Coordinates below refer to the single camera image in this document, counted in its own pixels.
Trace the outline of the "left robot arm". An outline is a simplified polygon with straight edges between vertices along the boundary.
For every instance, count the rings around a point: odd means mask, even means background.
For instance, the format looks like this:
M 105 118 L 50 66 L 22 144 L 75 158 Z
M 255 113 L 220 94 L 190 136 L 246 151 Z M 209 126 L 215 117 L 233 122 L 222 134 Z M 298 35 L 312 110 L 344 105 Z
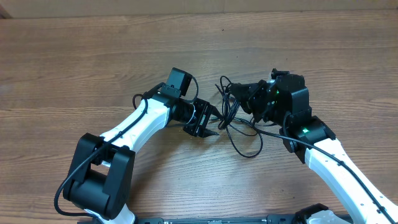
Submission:
M 66 179 L 58 188 L 54 207 L 61 215 L 72 213 L 60 209 L 63 197 L 82 209 L 81 217 L 90 223 L 135 223 L 128 209 L 134 160 L 140 148 L 171 121 L 193 136 L 215 135 L 206 125 L 211 116 L 221 113 L 209 102 L 184 97 L 195 77 L 173 68 L 166 82 L 140 95 L 141 102 L 115 128 L 95 136 L 84 134 L 78 141 Z

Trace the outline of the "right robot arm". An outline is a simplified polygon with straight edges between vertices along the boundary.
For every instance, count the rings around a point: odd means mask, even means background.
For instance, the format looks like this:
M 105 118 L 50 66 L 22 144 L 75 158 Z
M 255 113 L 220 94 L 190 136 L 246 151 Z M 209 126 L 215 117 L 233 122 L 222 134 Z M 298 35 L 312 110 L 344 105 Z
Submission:
M 358 169 L 336 134 L 312 115 L 303 76 L 273 70 L 268 80 L 230 82 L 225 91 L 252 115 L 252 126 L 259 121 L 280 126 L 277 138 L 327 184 L 354 223 L 397 223 L 397 205 Z

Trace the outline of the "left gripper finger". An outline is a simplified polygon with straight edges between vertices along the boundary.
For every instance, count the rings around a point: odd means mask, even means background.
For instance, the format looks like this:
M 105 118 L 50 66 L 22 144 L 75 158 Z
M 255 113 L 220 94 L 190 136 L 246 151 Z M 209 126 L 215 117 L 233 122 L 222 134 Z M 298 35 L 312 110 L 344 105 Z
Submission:
M 219 120 L 223 119 L 223 115 L 218 111 L 215 106 L 211 106 L 211 114 L 214 115 Z
M 218 135 L 219 134 L 217 132 L 215 132 L 215 131 L 212 131 L 210 129 L 203 129 L 201 134 L 200 134 L 200 137 L 201 138 L 207 138 L 207 137 L 210 137 L 210 136 L 218 136 Z

